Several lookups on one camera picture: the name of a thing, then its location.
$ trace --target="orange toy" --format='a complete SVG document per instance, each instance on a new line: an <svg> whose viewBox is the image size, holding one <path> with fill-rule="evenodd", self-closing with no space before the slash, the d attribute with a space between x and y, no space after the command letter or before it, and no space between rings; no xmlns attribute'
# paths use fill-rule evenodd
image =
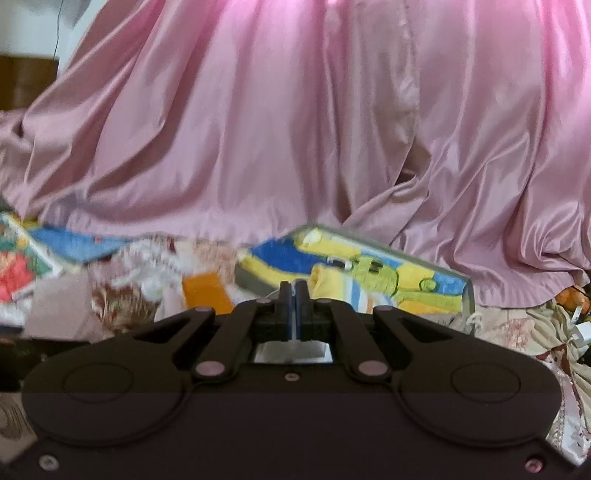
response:
<svg viewBox="0 0 591 480"><path fill-rule="evenodd" d="M230 313L234 309L226 289L215 273L185 277L183 291L187 308L211 307L218 315Z"/></svg>
<svg viewBox="0 0 591 480"><path fill-rule="evenodd" d="M574 286L565 288L558 295L556 295L556 303L568 312L574 312L579 305L582 306L583 310L581 315L587 315L591 302L589 297L585 295L585 292L581 287Z"/></svg>

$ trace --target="wire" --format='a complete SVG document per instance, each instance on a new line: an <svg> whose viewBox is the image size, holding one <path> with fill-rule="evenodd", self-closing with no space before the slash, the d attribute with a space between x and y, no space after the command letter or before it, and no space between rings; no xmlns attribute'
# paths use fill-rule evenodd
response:
<svg viewBox="0 0 591 480"><path fill-rule="evenodd" d="M61 20L61 11L64 8L64 3L66 0L61 0L60 11L57 14L57 41L56 41L56 49L53 51L53 59L56 59L57 56L57 47L60 44L60 20Z"/></svg>

